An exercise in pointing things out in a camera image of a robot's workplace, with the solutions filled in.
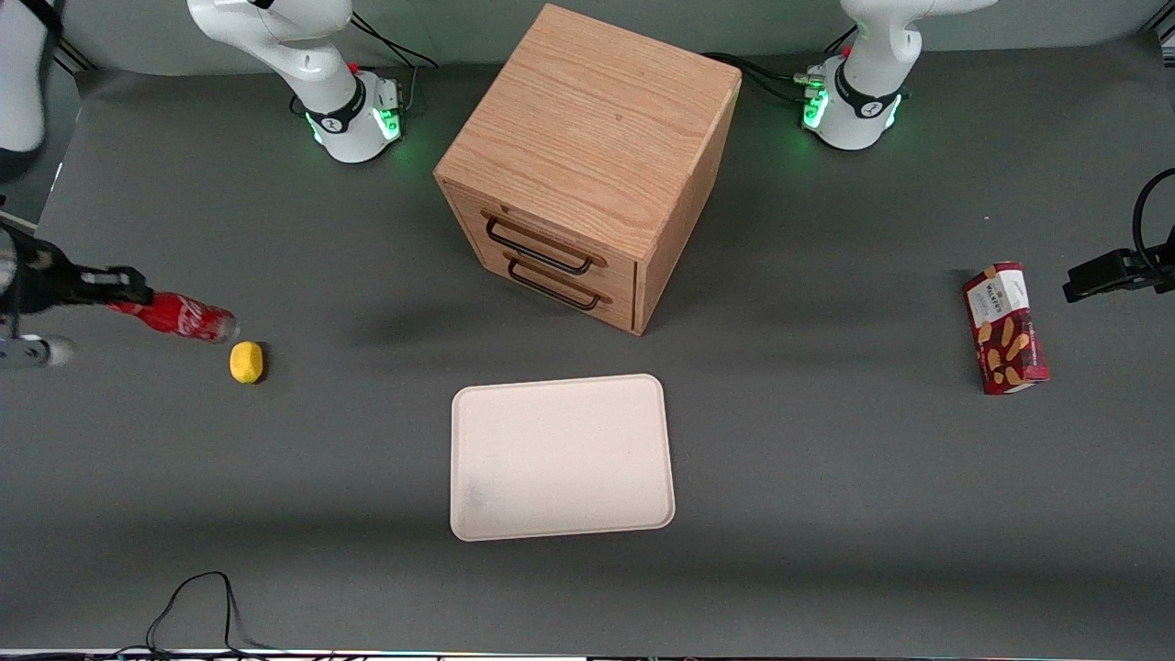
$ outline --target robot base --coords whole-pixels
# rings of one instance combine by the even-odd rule
[[[810,76],[820,76],[818,80],[830,81],[844,61],[844,56],[835,55],[820,65],[808,67],[807,73]],[[822,83],[804,107],[803,126],[838,149],[864,149],[877,142],[881,134],[893,126],[900,103],[899,94],[888,108],[878,103],[875,116],[861,119],[857,116],[853,106],[840,95],[835,85]]]
[[[400,89],[395,80],[384,80],[362,70],[355,76],[363,83],[367,107],[351,121],[343,133],[320,129],[307,115],[314,139],[325,147],[336,161],[361,163],[378,156],[388,144],[401,136]]]

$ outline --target wooden drawer cabinet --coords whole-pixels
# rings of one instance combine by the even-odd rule
[[[434,174],[486,269],[639,336],[713,188],[739,85],[548,5]]]

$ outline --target green led light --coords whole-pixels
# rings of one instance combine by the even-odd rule
[[[808,128],[815,128],[820,126],[820,120],[824,119],[824,110],[828,107],[828,93],[820,90],[820,94],[808,101],[808,107],[804,110],[804,123]]]
[[[383,136],[387,137],[389,142],[400,137],[400,113],[396,110],[371,108],[371,116],[375,117],[376,123],[380,126],[380,130],[383,131]]]
[[[315,126],[314,120],[310,119],[310,113],[306,113],[306,122],[310,124],[310,130],[314,131],[314,141],[322,144],[322,135],[318,135],[318,127]]]
[[[901,94],[898,94],[898,97],[893,100],[893,108],[889,109],[889,119],[885,120],[886,128],[893,126],[893,120],[898,119],[898,106],[900,104],[901,104]]]

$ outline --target black cable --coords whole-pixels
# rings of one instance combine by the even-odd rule
[[[54,56],[53,61],[56,62],[59,67],[66,69],[66,73],[68,73],[69,75],[74,74],[73,69],[66,66],[66,63],[61,61],[61,58]]]
[[[72,50],[65,47],[65,40],[62,40],[58,45],[58,50],[65,54],[67,58],[69,58],[73,61],[74,66],[78,67],[80,70],[89,70],[89,67],[86,66],[86,62],[81,61],[78,58],[78,55],[75,55]]]
[[[837,39],[834,39],[832,41],[832,43],[828,43],[827,46],[825,46],[824,47],[824,52],[825,53],[832,53],[837,48],[840,48],[840,45],[844,43],[846,39],[848,39],[850,36],[852,36],[854,32],[857,32],[857,25],[855,23],[853,25],[853,27],[848,28],[845,32],[845,34],[841,34],[840,36],[838,36]]]
[[[83,55],[81,50],[74,47],[74,45],[70,43],[68,39],[62,36],[59,42],[59,46],[61,47],[62,50],[65,50],[67,55],[69,55],[69,59],[76,60],[79,66],[81,66],[81,68],[87,70],[93,70],[98,68],[98,65],[95,65],[89,58]]]
[[[744,77],[758,85],[759,87],[763,88],[764,92],[771,94],[772,96],[779,99],[780,101],[787,101],[790,103],[801,103],[801,104],[807,103],[807,99],[804,99],[801,96],[788,96],[787,94],[784,94],[783,92],[772,87],[771,83],[768,82],[768,80],[773,80],[776,82],[791,82],[792,81],[791,76],[776,73],[750,60],[739,58],[737,55],[731,55],[727,53],[703,53],[703,56],[730,65],[732,67],[737,67],[739,70],[743,72]]]
[[[355,22],[354,20],[351,21],[351,25],[354,25],[355,27],[357,27],[358,31],[362,32],[363,34],[367,34],[368,36],[374,36],[374,38],[378,39],[380,41],[383,41],[383,45],[387,46],[388,48],[390,48],[391,52],[395,53],[397,58],[400,58],[400,61],[404,62],[404,66],[408,66],[408,67],[411,67],[411,68],[416,68],[416,65],[412,63],[412,61],[408,59],[408,55],[405,55],[403,53],[403,50],[401,50],[398,47],[396,47],[391,41],[385,40],[384,38],[382,38],[378,34],[376,34],[375,32],[371,32],[370,29],[361,26],[360,23]]]
[[[1157,263],[1155,263],[1154,257],[1152,257],[1150,252],[1147,251],[1147,244],[1142,241],[1142,211],[1147,208],[1147,197],[1150,196],[1150,191],[1155,189],[1155,186],[1159,186],[1162,180],[1169,176],[1175,176],[1175,167],[1164,169],[1154,175],[1150,177],[1150,181],[1142,187],[1142,191],[1139,193],[1139,198],[1134,202],[1134,217],[1130,223],[1130,232],[1134,235],[1134,249],[1139,251],[1140,256],[1142,256],[1142,261],[1147,264],[1147,268],[1150,269],[1150,272],[1167,284],[1175,286],[1175,275],[1164,271]]]
[[[1152,19],[1150,22],[1147,23],[1147,25],[1150,26],[1150,29],[1156,29],[1160,25],[1162,25],[1163,21],[1166,21],[1171,15],[1171,12],[1175,12],[1175,5],[1171,5],[1170,7],[1167,7],[1162,12],[1162,14],[1160,14],[1159,16]]]
[[[417,53],[416,50],[412,50],[411,48],[409,48],[409,47],[407,47],[407,46],[404,46],[402,43],[396,43],[395,41],[388,39],[387,36],[384,36],[382,34],[380,34],[380,31],[377,31],[376,28],[371,27],[371,23],[369,23],[367,21],[367,19],[364,19],[361,15],[358,15],[357,13],[352,13],[351,14],[351,23],[355,25],[356,27],[358,27],[362,32],[367,33],[368,35],[374,36],[374,38],[378,39],[380,41],[382,41],[384,43],[384,46],[387,46],[388,48],[391,48],[394,52],[396,52],[397,55],[400,55],[398,50],[403,50],[404,53],[408,53],[409,55],[415,55],[415,56],[424,60],[425,62],[429,63],[429,66],[431,66],[435,69],[441,68],[441,65],[438,65],[437,61],[434,60],[432,58],[429,58],[428,55],[423,55],[421,53]],[[408,66],[414,66],[414,65],[411,62],[409,62]]]
[[[237,622],[237,625],[240,625],[241,618],[240,618],[240,612],[236,611],[236,595],[233,593],[233,582],[229,581],[227,574],[216,571],[204,572],[202,574],[196,574],[195,576],[189,576],[182,584],[180,584],[179,587],[175,588],[175,592],[172,593],[172,598],[167,600],[167,606],[163,607],[163,611],[161,611],[160,614],[155,618],[155,620],[150,623],[150,626],[147,627],[147,635],[145,636],[143,640],[147,649],[149,649],[153,654],[162,656],[163,659],[170,659],[170,654],[166,649],[155,645],[155,634],[159,630],[159,626],[163,623],[163,620],[166,620],[167,615],[172,612],[172,608],[175,607],[175,601],[179,599],[180,593],[183,592],[183,588],[186,588],[188,584],[196,581],[199,579],[203,579],[204,576],[220,576],[221,581],[224,582],[224,629],[222,640],[222,642],[224,643],[224,649],[236,654],[242,659],[257,659],[260,661],[269,661],[264,656],[250,654],[243,649],[235,647],[233,642],[229,640],[233,635],[234,620]],[[250,642],[250,645],[256,646],[255,642]]]
[[[2,661],[114,661],[122,654],[132,649],[143,649],[150,652],[142,645],[128,645],[122,649],[116,649],[109,654],[90,654],[88,652],[38,652],[33,654],[0,654]],[[214,659],[223,654],[186,654],[189,659]]]
[[[243,642],[251,645],[255,648],[271,649],[277,652],[276,647],[268,646],[263,642],[257,642],[249,636],[249,632],[244,628],[244,619],[241,618],[241,607],[236,605],[236,593],[233,592],[233,585],[229,584],[228,576],[221,574],[224,579],[224,592],[228,593],[228,605],[233,609],[233,623],[236,625],[236,638],[241,639]]]
[[[725,62],[732,67],[738,67],[743,70],[753,70],[754,73],[771,77],[774,80],[786,80],[791,82],[792,76],[784,75],[781,73],[776,73],[768,68],[761,67],[746,58],[739,58],[738,55],[731,55],[730,53],[703,53],[703,58],[710,58],[711,60],[718,60],[719,62]]]

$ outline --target drawer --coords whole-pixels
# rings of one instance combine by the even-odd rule
[[[618,297],[632,297],[636,262],[616,254],[575,244],[573,238],[553,236],[536,228],[536,223],[517,209],[498,204],[481,195],[450,187],[450,202],[474,242],[483,264],[489,255],[506,250],[529,263],[545,267],[562,279],[582,284],[593,291]]]
[[[632,332],[632,292],[613,295],[586,286],[566,274],[551,270],[540,263],[518,256],[510,250],[497,250],[483,258],[485,268],[503,277],[532,289],[568,306]]]

